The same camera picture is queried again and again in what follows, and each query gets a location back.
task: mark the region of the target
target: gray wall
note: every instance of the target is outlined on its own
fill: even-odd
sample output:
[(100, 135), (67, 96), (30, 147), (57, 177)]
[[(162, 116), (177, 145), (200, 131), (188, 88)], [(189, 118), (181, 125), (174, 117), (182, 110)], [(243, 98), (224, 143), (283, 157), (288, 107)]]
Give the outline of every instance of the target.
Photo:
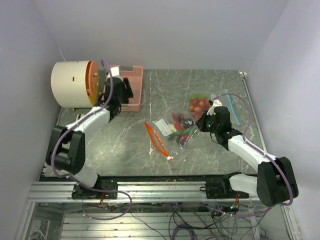
[(320, 1), (290, 0), (248, 72), (248, 86), (270, 153), (288, 157), (305, 239), (319, 239)]
[(67, 61), (248, 71), (288, 0), (35, 0)]
[(0, 233), (11, 240), (40, 176), (58, 111), (50, 86), (60, 52), (31, 0), (0, 7)]

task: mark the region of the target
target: red pepper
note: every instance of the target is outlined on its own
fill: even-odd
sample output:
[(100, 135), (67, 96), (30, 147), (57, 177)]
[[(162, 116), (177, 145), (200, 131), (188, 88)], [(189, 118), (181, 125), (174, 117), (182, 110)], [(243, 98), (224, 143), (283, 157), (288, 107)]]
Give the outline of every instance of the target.
[[(175, 129), (177, 129), (178, 131), (183, 130), (184, 128), (181, 126), (179, 119), (177, 118), (177, 116), (174, 113), (172, 113), (172, 118), (173, 118), (173, 123), (174, 123)], [(185, 144), (185, 142), (189, 139), (189, 135), (183, 134), (182, 137), (185, 139), (185, 141), (183, 142), (183, 144)]]

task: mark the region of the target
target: paper label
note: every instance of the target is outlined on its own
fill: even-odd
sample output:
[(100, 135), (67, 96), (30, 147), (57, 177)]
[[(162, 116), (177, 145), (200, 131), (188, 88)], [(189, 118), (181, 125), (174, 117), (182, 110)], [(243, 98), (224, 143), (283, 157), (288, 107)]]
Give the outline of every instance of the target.
[(158, 127), (158, 129), (163, 134), (163, 136), (166, 137), (172, 134), (172, 131), (167, 125), (167, 123), (165, 122), (165, 120), (160, 119), (159, 121), (152, 121), (152, 122)]

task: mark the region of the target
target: table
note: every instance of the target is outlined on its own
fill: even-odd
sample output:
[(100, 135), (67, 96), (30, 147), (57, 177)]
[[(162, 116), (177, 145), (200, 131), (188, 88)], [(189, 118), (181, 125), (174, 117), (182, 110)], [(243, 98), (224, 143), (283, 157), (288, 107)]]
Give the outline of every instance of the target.
[[(159, 119), (172, 121), (172, 112), (188, 111), (189, 96), (192, 93), (214, 94), (225, 89), (248, 100), (238, 71), (144, 70), (140, 111), (121, 112), (90, 136), (85, 149), (86, 164), (101, 176), (210, 175), (232, 172), (254, 174), (253, 168), (240, 157), (212, 142), (208, 133), (196, 134), (183, 150), (178, 148), (175, 141), (163, 142), (174, 157), (168, 161), (151, 144), (146, 130), (144, 122), (152, 124), (152, 121)], [(236, 97), (231, 99), (240, 122), (240, 125), (234, 124), (233, 127), (243, 131), (248, 123), (248, 111), (241, 100)], [(58, 124), (70, 124), (76, 120), (77, 114), (88, 111), (63, 109)], [(247, 138), (262, 147), (254, 120)], [(50, 167), (45, 176), (53, 177)]]

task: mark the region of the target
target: plastic bag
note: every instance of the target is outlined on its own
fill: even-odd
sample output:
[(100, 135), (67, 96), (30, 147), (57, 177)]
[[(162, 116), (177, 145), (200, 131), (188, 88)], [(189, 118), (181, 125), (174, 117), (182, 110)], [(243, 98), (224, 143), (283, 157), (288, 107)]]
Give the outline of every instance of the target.
[[(204, 111), (207, 111), (211, 106), (209, 100), (213, 100), (216, 96), (228, 93), (227, 89), (212, 93), (193, 93), (189, 96), (189, 111), (193, 119), (199, 120)], [(225, 106), (229, 109), (230, 120), (233, 124), (240, 125), (236, 112), (234, 110), (231, 98), (229, 95), (223, 95), (215, 100), (214, 104), (216, 106)]]
[(145, 123), (150, 139), (156, 150), (168, 160), (184, 158), (186, 151), (192, 151), (190, 145), (199, 130), (188, 111), (167, 112), (151, 122)]

